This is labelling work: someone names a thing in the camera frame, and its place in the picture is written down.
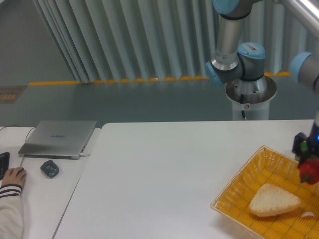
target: bread slice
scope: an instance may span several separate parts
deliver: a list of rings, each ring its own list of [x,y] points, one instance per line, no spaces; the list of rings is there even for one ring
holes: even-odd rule
[[[301,204],[300,198],[285,189],[264,184],[249,204],[250,211],[259,217],[275,216],[290,212]]]

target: hand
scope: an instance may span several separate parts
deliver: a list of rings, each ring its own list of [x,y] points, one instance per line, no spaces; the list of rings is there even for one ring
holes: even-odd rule
[[[23,187],[25,178],[26,171],[24,168],[10,168],[5,172],[1,186],[17,184]]]

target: yellow basket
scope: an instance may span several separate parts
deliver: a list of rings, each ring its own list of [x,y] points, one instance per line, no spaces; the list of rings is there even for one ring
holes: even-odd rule
[[[298,162],[262,146],[233,177],[211,207],[250,232],[267,239],[319,238],[319,186],[299,182]],[[253,215],[248,206],[265,183],[298,196],[300,208],[273,217]],[[313,212],[315,217],[301,217]]]

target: white table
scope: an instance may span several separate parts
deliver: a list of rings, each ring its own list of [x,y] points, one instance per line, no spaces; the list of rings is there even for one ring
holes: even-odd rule
[[[0,153],[10,153],[9,167],[20,166],[22,158],[18,156],[18,151],[24,144],[30,129],[30,127],[8,127],[0,131]],[[93,132],[84,150],[85,154],[92,151],[100,131],[97,128]],[[40,166],[48,160],[25,158],[22,163],[22,167],[27,170],[27,178],[22,191],[23,239],[50,239],[54,236],[90,157],[83,157],[79,160],[53,159],[60,172],[52,179],[47,178],[40,170]]]
[[[210,204],[262,145],[293,157],[312,123],[107,124],[55,239],[246,239]]]

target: laptop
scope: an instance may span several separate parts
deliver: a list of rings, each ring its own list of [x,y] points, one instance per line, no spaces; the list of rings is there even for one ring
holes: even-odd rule
[[[41,121],[18,152],[20,157],[79,159],[96,121]]]

